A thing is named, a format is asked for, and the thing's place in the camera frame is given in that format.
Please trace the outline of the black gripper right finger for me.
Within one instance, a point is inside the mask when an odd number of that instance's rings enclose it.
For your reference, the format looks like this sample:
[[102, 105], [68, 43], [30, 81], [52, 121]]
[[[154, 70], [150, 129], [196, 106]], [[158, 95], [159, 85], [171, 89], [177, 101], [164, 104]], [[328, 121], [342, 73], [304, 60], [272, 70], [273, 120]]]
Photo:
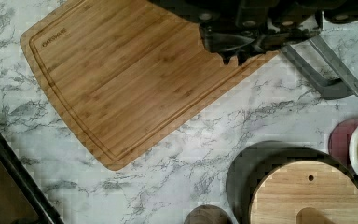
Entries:
[[288, 31], [278, 32], [276, 34], [263, 34], [259, 31], [245, 31], [244, 37], [250, 37], [252, 41], [245, 45], [238, 52], [238, 66], [242, 66], [248, 59], [265, 54], [268, 51], [279, 50], [289, 44], [297, 44], [315, 37], [321, 32], [316, 29], [289, 29]]

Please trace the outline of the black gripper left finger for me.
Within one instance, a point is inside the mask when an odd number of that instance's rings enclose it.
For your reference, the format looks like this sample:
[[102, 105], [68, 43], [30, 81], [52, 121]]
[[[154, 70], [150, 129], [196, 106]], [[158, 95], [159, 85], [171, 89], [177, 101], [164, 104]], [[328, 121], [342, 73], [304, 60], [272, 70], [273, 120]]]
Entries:
[[250, 46], [254, 38], [241, 34], [221, 33], [212, 27], [199, 27], [203, 47], [210, 53], [218, 54], [224, 65], [228, 65], [232, 57], [236, 57], [238, 65], [243, 65], [250, 57]]

